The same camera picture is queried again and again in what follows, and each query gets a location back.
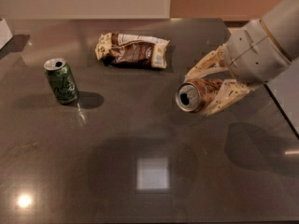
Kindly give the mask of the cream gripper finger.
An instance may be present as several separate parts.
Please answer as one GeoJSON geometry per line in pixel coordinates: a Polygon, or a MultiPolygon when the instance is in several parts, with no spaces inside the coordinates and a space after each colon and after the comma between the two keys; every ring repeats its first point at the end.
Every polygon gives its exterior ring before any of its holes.
{"type": "Polygon", "coordinates": [[[210,116],[222,111],[230,105],[243,99],[250,93],[250,88],[235,79],[225,79],[215,96],[215,99],[201,111],[204,116],[210,116]]]}
{"type": "Polygon", "coordinates": [[[228,71],[223,46],[219,46],[216,50],[210,51],[185,75],[185,81],[228,71]]]}

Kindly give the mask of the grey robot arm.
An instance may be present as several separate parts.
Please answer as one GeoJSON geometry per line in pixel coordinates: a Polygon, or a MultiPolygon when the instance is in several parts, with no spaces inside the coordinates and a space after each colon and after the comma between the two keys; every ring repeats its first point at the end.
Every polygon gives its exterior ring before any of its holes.
{"type": "Polygon", "coordinates": [[[209,116],[283,73],[299,57],[299,0],[283,0],[210,51],[185,76],[176,102],[209,116]]]}

